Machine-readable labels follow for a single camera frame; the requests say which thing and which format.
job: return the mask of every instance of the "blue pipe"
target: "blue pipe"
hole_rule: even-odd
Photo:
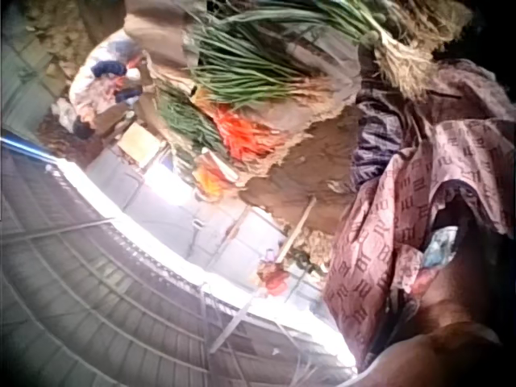
[[[13,141],[12,139],[7,139],[4,136],[0,137],[0,141],[2,141],[8,148],[13,149],[14,151],[23,153],[24,155],[35,157],[36,159],[56,164],[59,160],[58,158],[51,156],[45,152],[41,152],[37,149],[29,147],[25,144],[18,143]]]

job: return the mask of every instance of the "patterned cloth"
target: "patterned cloth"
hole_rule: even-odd
[[[366,78],[359,106],[365,101],[360,146],[374,143],[367,131],[383,142],[354,156],[359,192],[336,233],[323,295],[359,367],[390,292],[413,291],[448,202],[460,198],[477,222],[514,237],[516,110],[491,73],[465,60],[440,63],[420,103]]]

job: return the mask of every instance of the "wall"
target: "wall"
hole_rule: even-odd
[[[2,15],[2,127],[38,144],[35,132],[65,86],[17,5],[10,6]]]

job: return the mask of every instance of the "scallion bunch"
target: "scallion bunch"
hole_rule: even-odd
[[[374,50],[381,71],[408,98],[424,92],[434,65],[428,50],[393,37],[381,24],[385,8],[365,0],[257,0],[254,9],[224,20],[225,23],[303,23],[332,27],[358,44],[366,35],[377,37]]]
[[[192,141],[193,149],[200,153],[203,147],[227,158],[227,150],[217,127],[180,90],[160,89],[158,111],[169,129]]]
[[[213,19],[193,34],[200,64],[193,79],[212,102],[241,106],[310,94],[312,70],[295,60],[281,41],[254,23]]]

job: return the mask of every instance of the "vegetable bundle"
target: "vegetable bundle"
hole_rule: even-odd
[[[193,34],[201,64],[191,69],[212,102],[235,109],[255,102],[310,95],[317,84],[311,69],[295,60],[284,44],[254,23],[210,18]]]
[[[468,21],[464,6],[446,0],[256,0],[225,23],[293,23],[332,27],[353,42],[374,37],[384,76],[408,98],[422,96],[432,74],[432,51],[455,39]],[[388,24],[393,24],[395,38]]]
[[[227,150],[217,127],[180,90],[161,89],[158,111],[170,130],[192,141],[194,150],[200,153],[203,147],[207,147],[220,156],[227,157]]]

